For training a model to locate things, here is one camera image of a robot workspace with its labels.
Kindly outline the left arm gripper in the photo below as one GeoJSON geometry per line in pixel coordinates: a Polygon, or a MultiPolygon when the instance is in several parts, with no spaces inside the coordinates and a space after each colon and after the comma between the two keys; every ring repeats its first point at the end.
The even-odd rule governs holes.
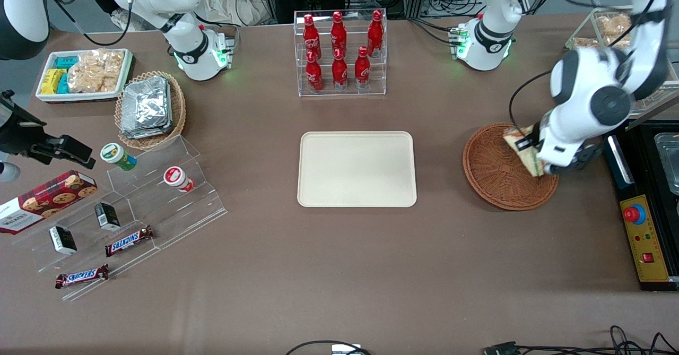
{"type": "MultiPolygon", "coordinates": [[[[512,148],[517,153],[521,153],[527,149],[533,149],[534,147],[533,140],[528,136],[516,135],[512,136],[512,139],[513,139],[512,148]]],[[[582,145],[580,149],[577,150],[577,152],[575,153],[569,166],[561,167],[556,166],[555,164],[548,163],[546,164],[546,173],[548,175],[560,175],[563,172],[570,170],[575,169],[582,170],[588,164],[590,164],[592,160],[594,160],[596,157],[599,157],[602,152],[603,152],[602,142],[599,142],[599,144],[596,145],[594,144],[582,145]]]]}

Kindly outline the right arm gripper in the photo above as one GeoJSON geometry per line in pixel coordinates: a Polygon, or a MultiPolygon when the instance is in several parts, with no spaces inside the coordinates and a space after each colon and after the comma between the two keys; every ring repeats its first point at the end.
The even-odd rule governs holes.
{"type": "Polygon", "coordinates": [[[12,97],[14,91],[2,92],[1,149],[9,155],[32,157],[37,161],[66,159],[87,169],[95,166],[93,149],[69,135],[59,137],[45,133],[47,123],[17,105],[12,97]]]}

